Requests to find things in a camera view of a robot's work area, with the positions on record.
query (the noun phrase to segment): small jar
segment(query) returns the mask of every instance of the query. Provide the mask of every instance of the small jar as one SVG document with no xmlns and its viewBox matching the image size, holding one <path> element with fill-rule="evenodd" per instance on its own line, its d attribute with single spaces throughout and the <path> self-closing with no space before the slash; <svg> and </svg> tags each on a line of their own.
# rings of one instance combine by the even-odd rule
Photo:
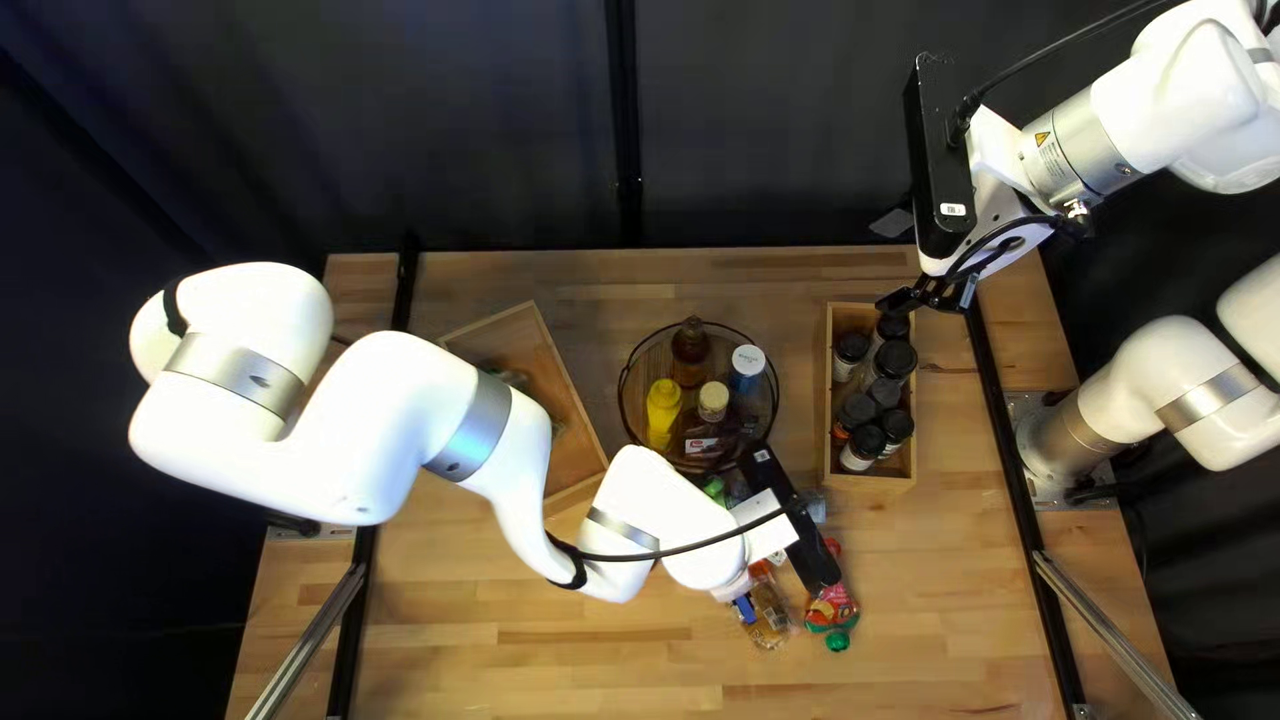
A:
<svg viewBox="0 0 1280 720">
<path fill-rule="evenodd" d="M 854 428 L 876 419 L 876 401 L 865 395 L 850 395 L 836 411 L 836 421 L 831 425 L 831 437 L 844 443 Z"/>
<path fill-rule="evenodd" d="M 890 410 L 881 415 L 881 429 L 884 430 L 884 450 L 881 451 L 879 456 L 883 460 L 897 452 L 906 438 L 911 437 L 911 433 L 915 432 L 915 420 L 906 410 Z"/>
<path fill-rule="evenodd" d="M 863 333 L 845 333 L 831 348 L 831 384 L 838 386 L 858 378 L 863 363 L 870 357 L 872 341 Z"/>
<path fill-rule="evenodd" d="M 867 388 L 867 397 L 876 402 L 877 413 L 884 413 L 897 407 L 897 404 L 902 401 L 902 386 L 888 378 L 876 378 L 872 387 Z"/>
<path fill-rule="evenodd" d="M 905 340 L 891 340 L 876 351 L 876 357 L 867 368 L 867 377 L 859 389 L 867 392 L 877 378 L 887 378 L 902 384 L 915 370 L 915 348 Z"/>
<path fill-rule="evenodd" d="M 865 473 L 884 451 L 884 432 L 876 425 L 858 425 L 840 451 L 840 466 L 850 473 Z"/>
<path fill-rule="evenodd" d="M 868 355 L 876 356 L 879 346 L 891 340 L 910 341 L 911 320 L 906 315 L 881 315 L 876 322 L 876 332 L 872 333 L 872 346 Z"/>
</svg>

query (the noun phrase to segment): wooden box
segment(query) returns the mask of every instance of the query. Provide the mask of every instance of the wooden box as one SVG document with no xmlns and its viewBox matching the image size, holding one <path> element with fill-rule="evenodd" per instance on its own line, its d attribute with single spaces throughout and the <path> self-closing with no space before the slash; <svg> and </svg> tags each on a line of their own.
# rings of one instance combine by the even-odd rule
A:
<svg viewBox="0 0 1280 720">
<path fill-rule="evenodd" d="M 438 342 L 477 368 L 520 370 L 529 375 L 530 397 L 545 407 L 553 420 L 564 424 L 552 443 L 544 511 L 552 514 L 589 498 L 593 486 L 604 477 L 608 461 L 538 306 L 532 301 L 517 305 L 456 329 Z"/>
<path fill-rule="evenodd" d="M 818 379 L 818 392 L 822 395 L 822 482 L 831 488 L 858 488 L 902 492 L 915 484 L 915 441 L 913 434 L 892 457 L 881 460 L 863 474 L 849 473 L 840 466 L 840 443 L 831 437 L 831 424 L 837 401 L 842 401 L 851 391 L 849 387 L 833 388 L 831 384 L 831 348 L 840 336 L 858 331 L 870 334 L 876 331 L 879 313 L 869 302 L 828 302 L 827 304 L 827 345 L 823 354 L 823 372 Z M 911 314 L 911 345 L 915 345 L 915 314 Z M 915 418 L 915 373 L 902 384 L 902 401 L 899 405 Z"/>
</svg>

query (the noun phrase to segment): jar lid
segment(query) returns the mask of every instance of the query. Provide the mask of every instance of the jar lid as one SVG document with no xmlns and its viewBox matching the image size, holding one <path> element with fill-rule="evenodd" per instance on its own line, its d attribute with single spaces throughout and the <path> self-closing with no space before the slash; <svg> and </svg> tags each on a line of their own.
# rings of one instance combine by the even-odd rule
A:
<svg viewBox="0 0 1280 720">
<path fill-rule="evenodd" d="M 733 370 L 750 378 L 764 370 L 764 351 L 754 345 L 740 345 L 733 350 Z"/>
<path fill-rule="evenodd" d="M 845 333 L 836 342 L 836 355 L 849 363 L 856 363 L 867 356 L 872 341 L 863 333 Z"/>
<path fill-rule="evenodd" d="M 840 406 L 836 419 L 846 428 L 856 428 L 858 425 L 870 423 L 876 419 L 876 401 L 865 395 L 851 395 Z"/>
<path fill-rule="evenodd" d="M 876 334 L 884 340 L 906 340 L 911 334 L 911 320 L 906 315 L 881 315 Z"/>
<path fill-rule="evenodd" d="M 680 405 L 680 386 L 671 378 L 654 380 L 649 386 L 649 401 L 659 407 Z"/>
<path fill-rule="evenodd" d="M 915 432 L 915 420 L 905 410 L 888 410 L 881 418 L 884 436 L 893 442 L 902 442 Z"/>
<path fill-rule="evenodd" d="M 915 369 L 915 348 L 905 340 L 890 340 L 876 351 L 876 365 L 887 375 L 905 378 Z"/>
<path fill-rule="evenodd" d="M 728 405 L 728 388 L 719 380 L 712 380 L 698 391 L 698 405 L 708 413 L 717 413 Z"/>
<path fill-rule="evenodd" d="M 902 386 L 888 378 L 876 378 L 872 382 L 872 387 L 867 388 L 867 395 L 879 407 L 897 407 L 897 404 L 902 400 Z"/>
<path fill-rule="evenodd" d="M 854 450 L 861 455 L 879 455 L 884 451 L 884 430 L 876 425 L 858 425 L 849 436 L 849 442 L 854 443 Z"/>
</svg>

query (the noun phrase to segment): black lid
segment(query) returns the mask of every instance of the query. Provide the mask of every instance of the black lid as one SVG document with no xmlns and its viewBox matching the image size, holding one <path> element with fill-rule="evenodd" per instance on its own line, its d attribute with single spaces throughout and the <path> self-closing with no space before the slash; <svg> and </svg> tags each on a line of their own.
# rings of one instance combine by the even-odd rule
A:
<svg viewBox="0 0 1280 720">
<path fill-rule="evenodd" d="M 911 334 L 911 320 L 906 315 L 881 315 L 876 323 L 876 334 L 884 340 L 906 340 Z"/>
<path fill-rule="evenodd" d="M 836 355 L 845 363 L 861 360 L 867 351 L 872 348 L 872 341 L 863 333 L 845 333 L 836 343 Z"/>
<path fill-rule="evenodd" d="M 859 455 L 879 455 L 884 452 L 884 430 L 870 424 L 858 425 L 849 434 L 849 442 Z"/>
<path fill-rule="evenodd" d="M 865 395 L 851 395 L 840 406 L 836 419 L 846 428 L 856 428 L 876 419 L 876 401 Z"/>
<path fill-rule="evenodd" d="M 915 420 L 906 410 L 888 410 L 881 415 L 881 428 L 891 442 L 902 442 L 915 432 Z"/>
<path fill-rule="evenodd" d="M 882 375 L 905 378 L 915 369 L 915 348 L 905 340 L 890 340 L 876 351 L 876 366 Z"/>
<path fill-rule="evenodd" d="M 879 407 L 897 407 L 899 401 L 902 400 L 902 386 L 888 378 L 876 378 L 872 387 L 867 388 L 867 395 Z"/>
</svg>

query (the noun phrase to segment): brown bottle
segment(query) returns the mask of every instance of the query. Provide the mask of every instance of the brown bottle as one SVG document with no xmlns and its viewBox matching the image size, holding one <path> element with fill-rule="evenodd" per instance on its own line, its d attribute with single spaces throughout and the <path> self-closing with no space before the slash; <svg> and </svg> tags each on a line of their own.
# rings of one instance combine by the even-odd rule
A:
<svg viewBox="0 0 1280 720">
<path fill-rule="evenodd" d="M 707 361 L 710 354 L 712 341 L 707 337 L 703 320 L 698 315 L 685 318 L 671 338 L 671 355 L 675 357 L 672 379 L 685 388 L 703 384 L 707 382 Z"/>
</svg>

